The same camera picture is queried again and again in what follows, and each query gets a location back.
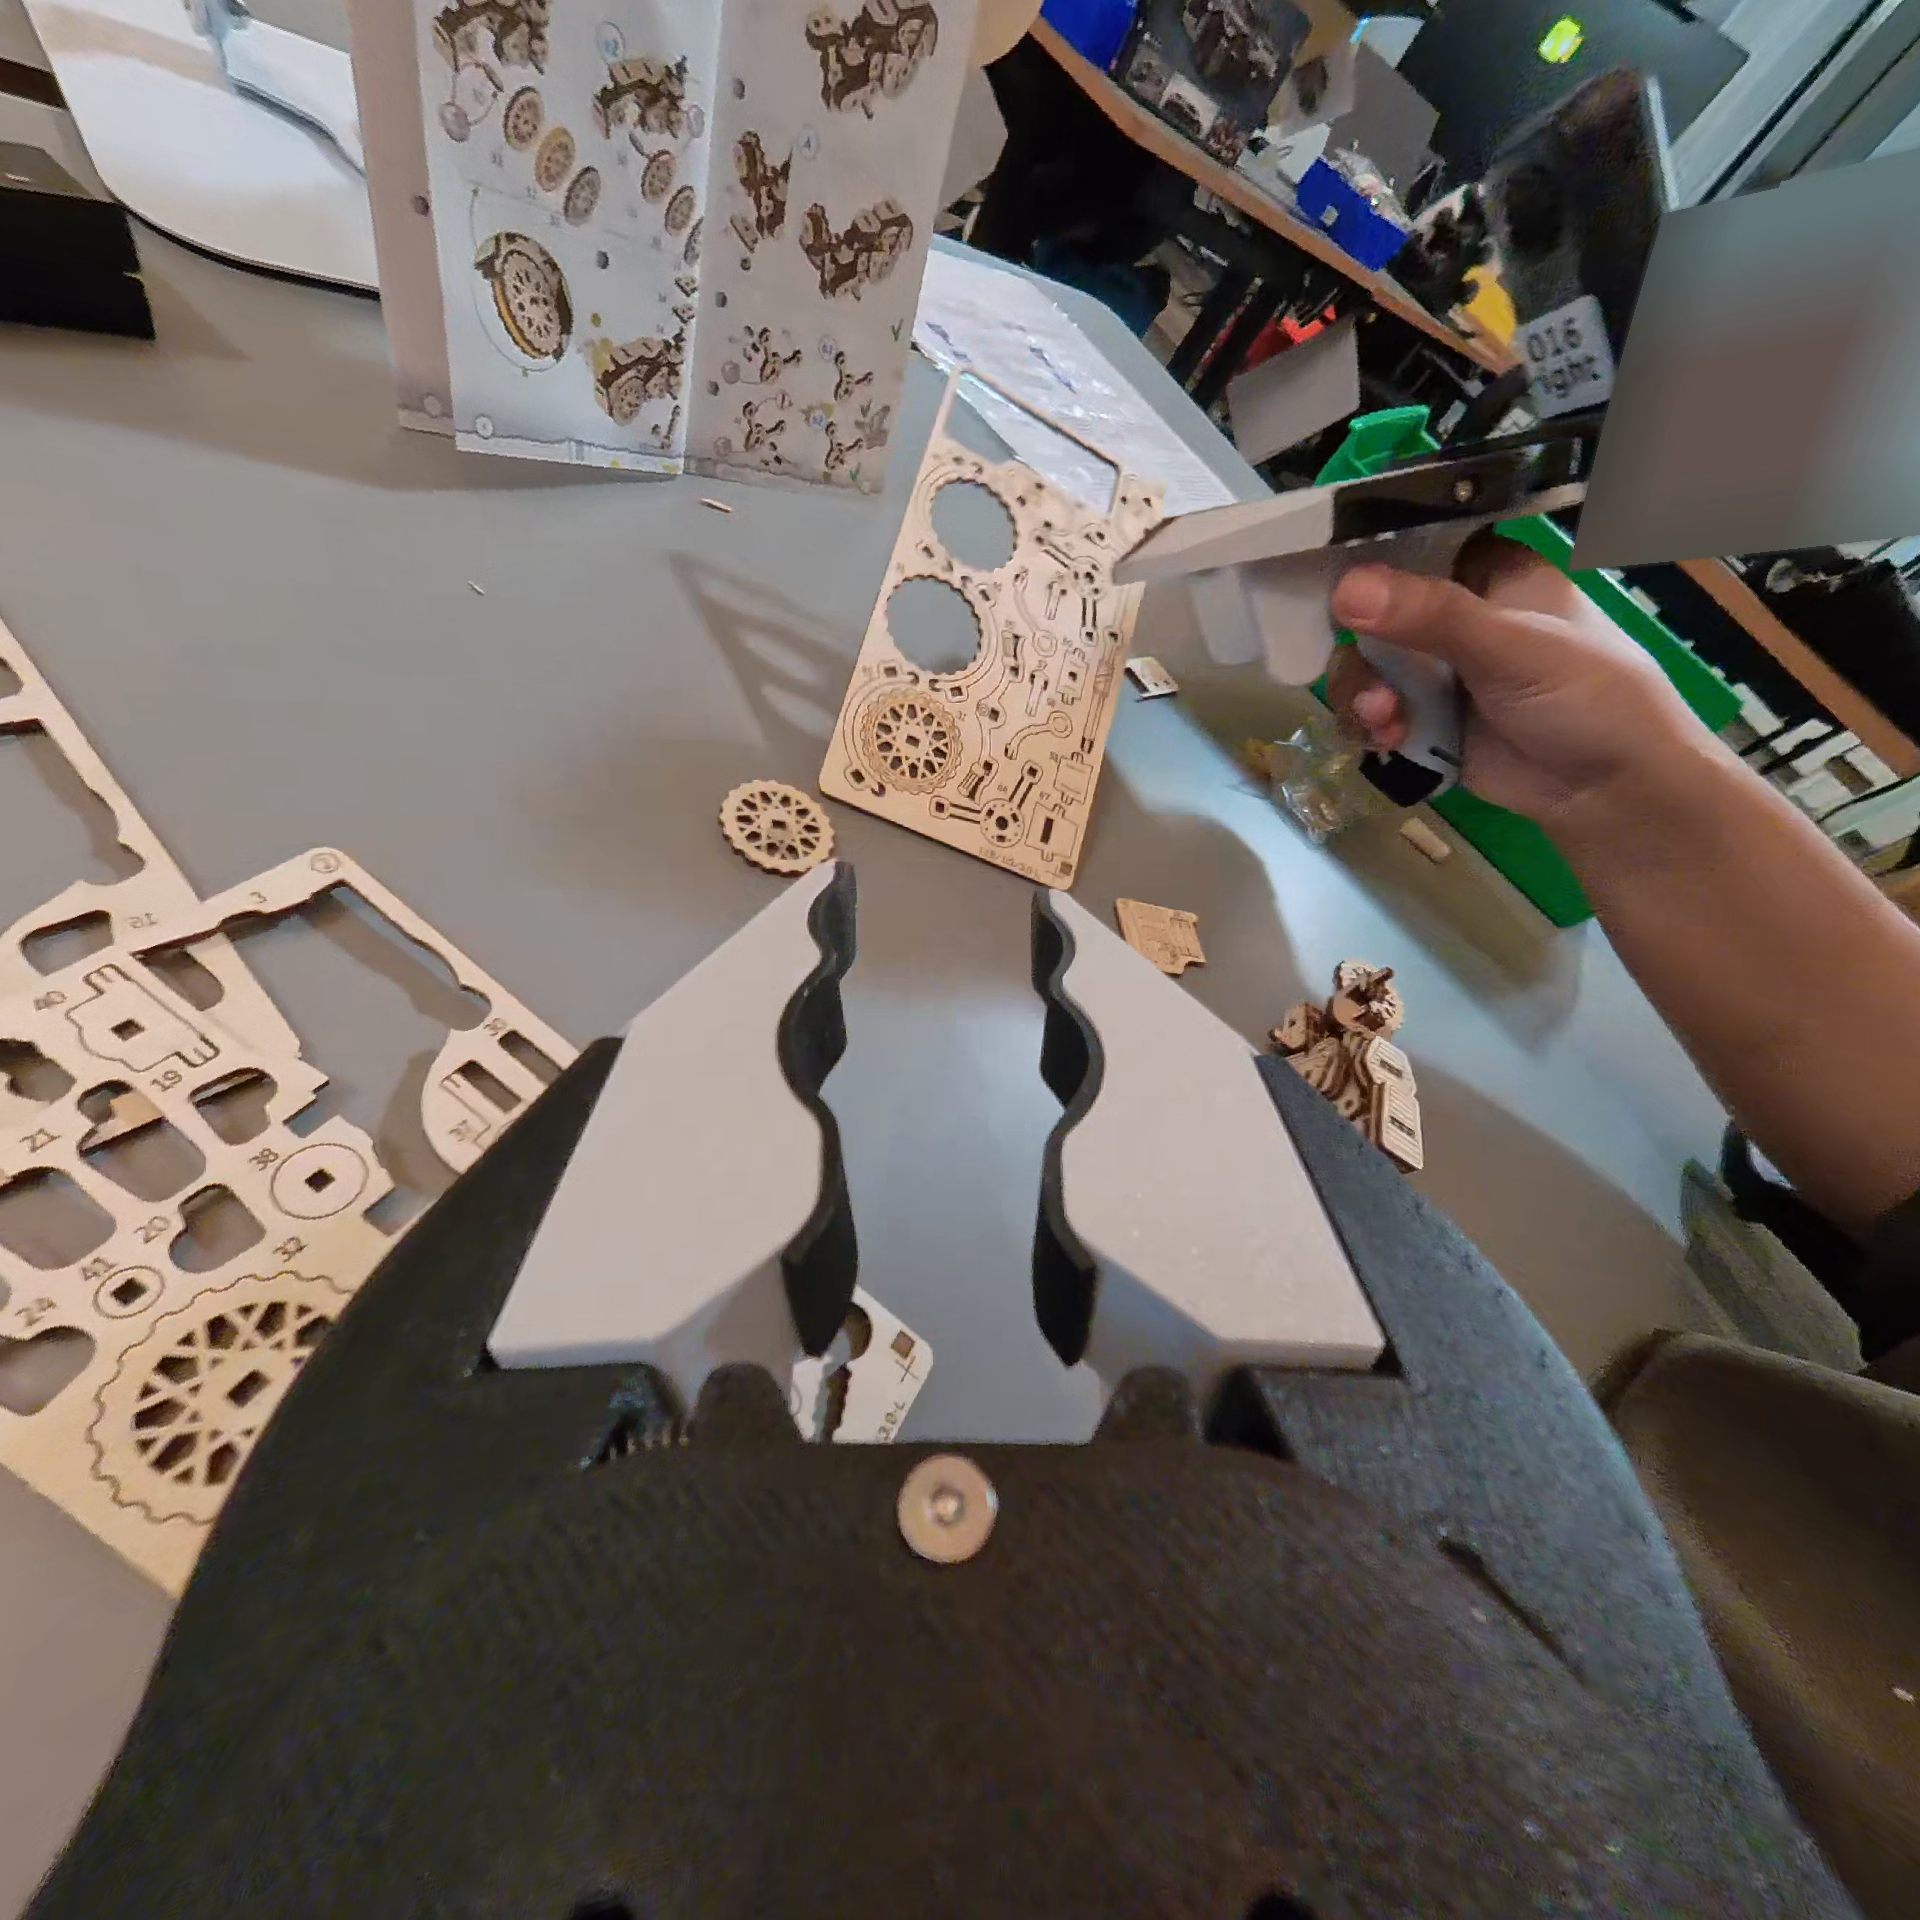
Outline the green plastic bin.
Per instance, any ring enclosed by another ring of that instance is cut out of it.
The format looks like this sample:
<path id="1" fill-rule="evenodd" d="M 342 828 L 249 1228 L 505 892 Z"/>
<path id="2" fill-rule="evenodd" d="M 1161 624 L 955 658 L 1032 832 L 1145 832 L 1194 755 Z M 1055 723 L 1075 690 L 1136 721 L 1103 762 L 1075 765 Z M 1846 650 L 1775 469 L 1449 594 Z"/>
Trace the green plastic bin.
<path id="1" fill-rule="evenodd" d="M 1356 416 L 1347 423 L 1343 443 L 1331 450 L 1314 481 L 1329 484 L 1368 477 L 1392 465 L 1438 452 L 1441 447 L 1428 431 L 1428 419 L 1431 412 L 1425 405 L 1387 408 Z M 1723 677 L 1697 658 L 1630 591 L 1602 569 L 1568 568 L 1574 537 L 1556 522 L 1547 517 L 1512 519 L 1497 531 L 1563 571 L 1599 612 L 1659 666 L 1686 707 L 1708 731 L 1720 737 L 1740 717 L 1740 700 Z M 1537 824 L 1479 800 L 1458 785 L 1423 800 L 1423 805 L 1486 858 L 1555 929 L 1575 929 L 1594 920 L 1594 908 L 1577 879 Z"/>

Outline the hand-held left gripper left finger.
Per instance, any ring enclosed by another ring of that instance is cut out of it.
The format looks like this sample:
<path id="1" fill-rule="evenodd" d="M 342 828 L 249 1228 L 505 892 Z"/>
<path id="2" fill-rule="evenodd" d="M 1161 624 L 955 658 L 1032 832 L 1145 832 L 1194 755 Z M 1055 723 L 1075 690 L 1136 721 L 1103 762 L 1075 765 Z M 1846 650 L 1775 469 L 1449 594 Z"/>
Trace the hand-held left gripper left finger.
<path id="1" fill-rule="evenodd" d="M 858 881 L 826 863 L 631 1020 L 492 1330 L 498 1368 L 791 1373 L 831 1349 L 858 1282 L 826 1105 L 855 951 Z"/>

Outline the small wooden model assembly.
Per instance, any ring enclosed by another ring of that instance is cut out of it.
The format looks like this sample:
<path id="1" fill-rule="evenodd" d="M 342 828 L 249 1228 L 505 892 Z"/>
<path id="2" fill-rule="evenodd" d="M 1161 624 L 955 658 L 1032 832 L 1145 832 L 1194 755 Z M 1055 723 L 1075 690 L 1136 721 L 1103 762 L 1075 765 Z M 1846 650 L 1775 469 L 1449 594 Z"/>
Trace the small wooden model assembly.
<path id="1" fill-rule="evenodd" d="M 1324 1001 L 1298 1001 L 1268 1047 L 1401 1172 L 1425 1171 L 1419 1087 L 1400 1044 L 1407 1001 L 1392 968 L 1339 963 Z"/>

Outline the white paper pile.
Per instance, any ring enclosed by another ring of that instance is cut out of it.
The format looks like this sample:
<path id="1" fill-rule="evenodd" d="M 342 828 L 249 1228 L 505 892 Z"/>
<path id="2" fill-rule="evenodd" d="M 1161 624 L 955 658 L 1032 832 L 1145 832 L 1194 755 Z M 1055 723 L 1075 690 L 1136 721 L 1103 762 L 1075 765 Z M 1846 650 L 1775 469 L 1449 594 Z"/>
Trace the white paper pile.
<path id="1" fill-rule="evenodd" d="M 105 192 L 184 248 L 372 298 L 369 183 L 319 131 L 235 90 L 187 5 L 27 3 Z"/>

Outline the black monitor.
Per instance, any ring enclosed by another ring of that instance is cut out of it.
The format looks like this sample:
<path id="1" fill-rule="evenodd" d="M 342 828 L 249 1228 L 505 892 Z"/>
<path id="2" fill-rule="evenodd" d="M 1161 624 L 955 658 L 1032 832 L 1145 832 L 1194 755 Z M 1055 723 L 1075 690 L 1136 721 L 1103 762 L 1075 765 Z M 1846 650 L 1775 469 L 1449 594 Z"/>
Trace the black monitor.
<path id="1" fill-rule="evenodd" d="M 1431 152 L 1463 180 L 1585 81 L 1622 67 L 1655 77 L 1679 138 L 1744 65 L 1737 41 L 1682 5 L 1444 3 L 1400 73 L 1436 109 Z"/>

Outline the olive brown sweater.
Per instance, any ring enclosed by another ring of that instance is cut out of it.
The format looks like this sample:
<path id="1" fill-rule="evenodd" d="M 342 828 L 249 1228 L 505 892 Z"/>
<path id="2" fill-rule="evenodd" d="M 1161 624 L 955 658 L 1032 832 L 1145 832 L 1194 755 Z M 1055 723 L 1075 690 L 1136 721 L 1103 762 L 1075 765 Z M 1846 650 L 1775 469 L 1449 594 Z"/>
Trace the olive brown sweater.
<path id="1" fill-rule="evenodd" d="M 1918 1915 L 1915 1196 L 1836 1228 L 1737 1127 L 1720 1181 L 1831 1295 L 1863 1368 L 1663 1333 L 1599 1399 L 1795 1813 L 1863 1915 Z"/>

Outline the black box with orange print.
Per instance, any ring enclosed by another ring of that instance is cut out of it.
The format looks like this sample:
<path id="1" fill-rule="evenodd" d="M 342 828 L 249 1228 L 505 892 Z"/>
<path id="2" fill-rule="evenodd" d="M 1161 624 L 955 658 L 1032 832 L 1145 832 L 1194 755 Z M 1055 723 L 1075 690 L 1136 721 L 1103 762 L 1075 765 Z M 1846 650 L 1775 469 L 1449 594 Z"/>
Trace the black box with orange print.
<path id="1" fill-rule="evenodd" d="M 6 185 L 2 323 L 155 341 L 127 213 L 84 195 Z"/>

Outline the wooden gear parts sheet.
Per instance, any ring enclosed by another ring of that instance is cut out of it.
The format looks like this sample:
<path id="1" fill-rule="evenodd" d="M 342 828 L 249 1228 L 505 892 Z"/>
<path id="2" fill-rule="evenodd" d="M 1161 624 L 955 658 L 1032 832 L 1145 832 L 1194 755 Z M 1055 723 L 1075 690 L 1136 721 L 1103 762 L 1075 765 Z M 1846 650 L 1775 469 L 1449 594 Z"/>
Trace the wooden gear parts sheet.
<path id="1" fill-rule="evenodd" d="M 6 1186 L 67 1181 L 95 1220 L 78 1259 L 6 1252 L 6 1345 L 84 1343 L 47 1403 L 6 1408 L 6 1469 L 176 1599 L 288 1388 L 398 1247 L 376 1220 L 393 1177 L 346 1122 L 294 1131 L 321 1079 L 178 1000 L 143 951 L 8 1000 L 6 1042 L 47 1075 L 6 1087 Z M 858 1285 L 848 1315 L 878 1352 L 840 1433 L 882 1442 L 931 1349 Z M 828 1352 L 772 1373 L 804 1439 L 826 1432 Z"/>

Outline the person's right hand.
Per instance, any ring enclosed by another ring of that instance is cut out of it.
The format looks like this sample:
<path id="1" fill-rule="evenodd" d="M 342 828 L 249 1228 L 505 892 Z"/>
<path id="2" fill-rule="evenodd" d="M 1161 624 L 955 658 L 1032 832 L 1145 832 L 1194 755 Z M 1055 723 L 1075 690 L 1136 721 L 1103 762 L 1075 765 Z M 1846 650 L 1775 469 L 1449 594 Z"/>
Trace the person's right hand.
<path id="1" fill-rule="evenodd" d="M 1562 569 L 1490 531 L 1444 578 L 1351 568 L 1331 611 L 1356 643 L 1444 666 L 1465 701 L 1463 785 L 1551 831 L 1618 805 L 1695 717 Z"/>

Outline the wooden gear wheel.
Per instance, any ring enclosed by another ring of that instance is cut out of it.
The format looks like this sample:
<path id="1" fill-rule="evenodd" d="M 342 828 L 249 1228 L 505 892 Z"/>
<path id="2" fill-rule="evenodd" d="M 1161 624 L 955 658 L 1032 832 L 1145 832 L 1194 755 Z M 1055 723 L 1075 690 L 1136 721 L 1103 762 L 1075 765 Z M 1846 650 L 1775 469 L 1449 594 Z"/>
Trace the wooden gear wheel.
<path id="1" fill-rule="evenodd" d="M 719 825 L 739 858 L 778 879 L 804 876 L 835 858 L 833 819 L 793 785 L 752 780 L 730 788 Z"/>

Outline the folded instruction booklet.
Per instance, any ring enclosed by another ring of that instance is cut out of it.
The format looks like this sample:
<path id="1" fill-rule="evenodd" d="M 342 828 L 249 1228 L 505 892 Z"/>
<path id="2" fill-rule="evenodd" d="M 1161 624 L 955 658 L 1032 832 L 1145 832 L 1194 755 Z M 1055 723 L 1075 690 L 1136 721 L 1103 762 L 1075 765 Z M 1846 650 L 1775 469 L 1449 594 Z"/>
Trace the folded instruction booklet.
<path id="1" fill-rule="evenodd" d="M 967 3 L 350 5 L 401 419 L 878 495 Z"/>

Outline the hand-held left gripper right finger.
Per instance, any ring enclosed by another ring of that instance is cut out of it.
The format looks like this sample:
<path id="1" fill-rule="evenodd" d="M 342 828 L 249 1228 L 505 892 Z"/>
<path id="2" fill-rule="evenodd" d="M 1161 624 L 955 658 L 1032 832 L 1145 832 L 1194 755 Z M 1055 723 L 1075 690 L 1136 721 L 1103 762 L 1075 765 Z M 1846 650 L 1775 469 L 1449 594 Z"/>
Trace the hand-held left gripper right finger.
<path id="1" fill-rule="evenodd" d="M 1080 1373 L 1370 1371 L 1386 1333 L 1255 1050 L 1064 892 L 1035 892 L 1038 1325 Z"/>

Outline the clear plastic bag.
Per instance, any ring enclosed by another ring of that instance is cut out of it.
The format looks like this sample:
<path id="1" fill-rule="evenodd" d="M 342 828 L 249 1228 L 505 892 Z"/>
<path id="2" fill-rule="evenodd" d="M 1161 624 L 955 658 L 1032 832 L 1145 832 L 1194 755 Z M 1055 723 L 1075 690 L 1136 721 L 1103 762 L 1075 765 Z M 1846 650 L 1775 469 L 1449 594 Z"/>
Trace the clear plastic bag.
<path id="1" fill-rule="evenodd" d="M 1239 762 L 1318 848 L 1386 819 L 1386 802 L 1361 776 L 1361 745 L 1322 709 L 1298 716 L 1283 737 L 1244 739 Z"/>

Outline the large emptied wooden parts sheet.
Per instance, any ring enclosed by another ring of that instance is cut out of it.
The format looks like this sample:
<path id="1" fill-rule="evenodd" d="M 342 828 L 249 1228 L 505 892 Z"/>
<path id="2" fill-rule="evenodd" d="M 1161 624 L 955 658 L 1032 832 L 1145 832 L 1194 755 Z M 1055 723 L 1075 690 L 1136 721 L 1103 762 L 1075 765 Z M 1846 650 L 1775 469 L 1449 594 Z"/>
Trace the large emptied wooden parts sheet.
<path id="1" fill-rule="evenodd" d="M 6 992 L 155 929 L 198 892 L 27 650 L 2 632 Z"/>

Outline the person's right forearm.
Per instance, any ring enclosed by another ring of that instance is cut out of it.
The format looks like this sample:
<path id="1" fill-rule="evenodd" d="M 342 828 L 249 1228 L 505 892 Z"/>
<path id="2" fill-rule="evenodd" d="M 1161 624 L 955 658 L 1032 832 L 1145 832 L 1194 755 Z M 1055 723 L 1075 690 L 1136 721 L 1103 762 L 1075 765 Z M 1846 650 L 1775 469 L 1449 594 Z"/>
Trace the person's right forearm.
<path id="1" fill-rule="evenodd" d="M 1915 924 L 1682 707 L 1585 705 L 1552 837 L 1611 946 L 1827 1218 L 1918 1186 Z"/>

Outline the wooden sheet with round holes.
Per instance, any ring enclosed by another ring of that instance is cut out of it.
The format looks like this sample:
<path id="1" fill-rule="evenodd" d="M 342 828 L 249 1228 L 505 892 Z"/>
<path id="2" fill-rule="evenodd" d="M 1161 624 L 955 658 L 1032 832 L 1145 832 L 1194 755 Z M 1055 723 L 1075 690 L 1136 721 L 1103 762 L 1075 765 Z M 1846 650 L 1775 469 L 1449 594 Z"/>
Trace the wooden sheet with round holes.
<path id="1" fill-rule="evenodd" d="M 954 435 L 977 400 L 1110 467 L 1098 509 L 1019 460 Z M 903 525 L 833 725 L 820 793 L 1041 887 L 1073 890 L 1144 600 L 1113 569 L 1167 519 L 1163 488 L 975 371 L 946 377 Z M 969 660 L 911 660 L 897 600 L 967 611 Z"/>

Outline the white printed paper sheet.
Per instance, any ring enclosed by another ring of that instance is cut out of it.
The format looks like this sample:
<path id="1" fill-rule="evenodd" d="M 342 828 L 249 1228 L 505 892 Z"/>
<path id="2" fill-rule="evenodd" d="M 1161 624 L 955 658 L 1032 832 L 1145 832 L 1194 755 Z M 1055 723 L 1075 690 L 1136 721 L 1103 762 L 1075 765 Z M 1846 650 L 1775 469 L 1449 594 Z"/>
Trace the white printed paper sheet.
<path id="1" fill-rule="evenodd" d="M 1238 490 L 1159 399 L 1151 352 L 1113 360 L 1041 282 L 940 245 L 923 272 L 914 347 L 955 373 L 958 435 L 1104 513 L 1122 476 L 1169 515 L 1232 506 Z"/>

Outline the blue storage box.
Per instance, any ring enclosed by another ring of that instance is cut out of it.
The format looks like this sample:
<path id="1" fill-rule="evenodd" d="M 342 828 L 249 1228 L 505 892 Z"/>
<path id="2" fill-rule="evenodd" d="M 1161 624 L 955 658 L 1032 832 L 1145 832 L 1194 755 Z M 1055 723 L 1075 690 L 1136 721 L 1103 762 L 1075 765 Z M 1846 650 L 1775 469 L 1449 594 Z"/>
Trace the blue storage box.
<path id="1" fill-rule="evenodd" d="M 1366 160 L 1312 160 L 1294 199 L 1298 217 L 1368 272 L 1390 268 L 1408 243 L 1411 217 L 1400 195 Z"/>

